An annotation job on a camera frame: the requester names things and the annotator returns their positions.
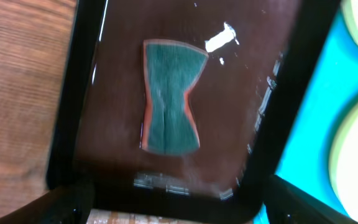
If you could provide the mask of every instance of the black tray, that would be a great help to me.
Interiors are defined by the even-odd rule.
[[[49,189],[72,184],[83,175],[73,170],[73,155],[105,3],[79,0],[77,4],[46,175]],[[277,87],[265,110],[244,178],[233,197],[222,201],[162,190],[122,190],[99,181],[94,183],[94,207],[206,223],[251,220],[261,208],[263,183],[275,172],[339,3],[340,0],[302,1],[278,71]]]

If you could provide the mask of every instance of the blue surface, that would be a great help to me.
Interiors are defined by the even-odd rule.
[[[358,94],[358,46],[336,16],[276,171],[281,178],[347,215],[328,177],[333,124]],[[265,208],[255,223],[269,223]]]

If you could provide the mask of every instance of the wood grain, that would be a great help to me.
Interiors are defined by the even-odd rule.
[[[45,192],[75,0],[0,0],[0,217]]]

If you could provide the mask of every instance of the tray rim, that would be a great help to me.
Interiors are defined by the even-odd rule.
[[[72,184],[81,177],[73,170],[73,154],[107,2],[77,0],[50,145],[46,173],[49,189]],[[166,194],[162,190],[122,190],[99,181],[94,183],[95,208],[207,223],[244,223],[251,220],[262,206],[263,184],[278,166],[340,2],[302,0],[290,34],[288,51],[277,74],[277,86],[266,107],[244,177],[233,197],[221,201]]]

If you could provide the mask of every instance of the wooden table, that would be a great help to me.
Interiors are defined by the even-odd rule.
[[[0,0],[0,217],[45,192],[76,0]]]

